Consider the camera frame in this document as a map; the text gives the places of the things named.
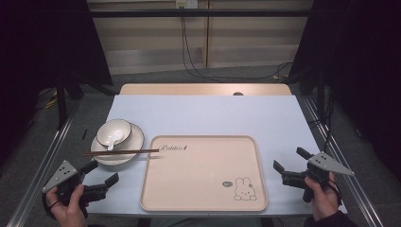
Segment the person's hand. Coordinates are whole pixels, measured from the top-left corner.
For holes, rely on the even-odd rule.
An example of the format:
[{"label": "person's hand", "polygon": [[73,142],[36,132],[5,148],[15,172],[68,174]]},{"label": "person's hand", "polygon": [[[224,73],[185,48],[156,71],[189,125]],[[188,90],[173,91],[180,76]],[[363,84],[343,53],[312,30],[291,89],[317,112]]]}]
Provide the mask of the person's hand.
[{"label": "person's hand", "polygon": [[46,194],[47,206],[51,206],[50,211],[53,213],[61,227],[86,227],[85,216],[79,208],[79,199],[83,194],[83,185],[76,187],[71,195],[68,206],[64,206],[57,196],[57,187],[52,188]]},{"label": "person's hand", "polygon": [[[330,172],[329,178],[331,181],[335,181],[332,172]],[[314,193],[314,198],[312,200],[312,213],[315,221],[332,216],[339,211],[337,194],[333,189],[326,187],[323,191],[321,185],[309,177],[305,177],[305,183]]]}]

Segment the power outlet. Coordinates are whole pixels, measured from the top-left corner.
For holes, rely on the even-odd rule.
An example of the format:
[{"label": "power outlet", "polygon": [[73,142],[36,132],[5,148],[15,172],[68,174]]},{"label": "power outlet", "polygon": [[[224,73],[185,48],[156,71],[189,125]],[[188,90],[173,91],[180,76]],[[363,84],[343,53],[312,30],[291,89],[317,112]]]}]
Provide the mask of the power outlet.
[{"label": "power outlet", "polygon": [[186,0],[176,0],[176,9],[186,9]]},{"label": "power outlet", "polygon": [[198,0],[186,0],[186,8],[187,9],[197,9],[198,8]]}]

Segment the spoon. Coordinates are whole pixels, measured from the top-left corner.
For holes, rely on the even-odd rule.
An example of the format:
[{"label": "spoon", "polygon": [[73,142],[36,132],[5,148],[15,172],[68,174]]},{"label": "spoon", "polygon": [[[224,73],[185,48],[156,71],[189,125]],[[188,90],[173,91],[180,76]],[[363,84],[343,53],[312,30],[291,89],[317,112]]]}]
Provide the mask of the spoon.
[{"label": "spoon", "polygon": [[110,137],[110,145],[107,147],[107,151],[111,151],[114,149],[114,144],[118,140],[122,139],[124,133],[122,131],[115,131]]}]

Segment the wall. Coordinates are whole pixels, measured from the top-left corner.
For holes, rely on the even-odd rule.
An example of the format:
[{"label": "wall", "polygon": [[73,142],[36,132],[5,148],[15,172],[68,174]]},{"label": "wall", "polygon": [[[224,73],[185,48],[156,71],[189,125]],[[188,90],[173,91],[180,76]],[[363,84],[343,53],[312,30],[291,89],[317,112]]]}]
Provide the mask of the wall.
[{"label": "wall", "polygon": [[[199,0],[200,9],[310,9],[313,1]],[[174,9],[175,1],[88,0],[90,9]],[[180,18],[95,18],[111,73],[183,69]],[[184,18],[195,67],[292,61],[306,18]],[[188,67],[190,61],[185,57]]]}]

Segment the beige tray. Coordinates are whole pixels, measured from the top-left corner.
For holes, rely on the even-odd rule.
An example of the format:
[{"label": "beige tray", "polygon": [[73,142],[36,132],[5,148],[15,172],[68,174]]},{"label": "beige tray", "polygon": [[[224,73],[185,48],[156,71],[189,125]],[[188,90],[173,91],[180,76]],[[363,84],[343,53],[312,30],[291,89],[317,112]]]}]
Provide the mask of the beige tray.
[{"label": "beige tray", "polygon": [[261,211],[268,205],[249,136],[157,136],[142,188],[149,211]]}]

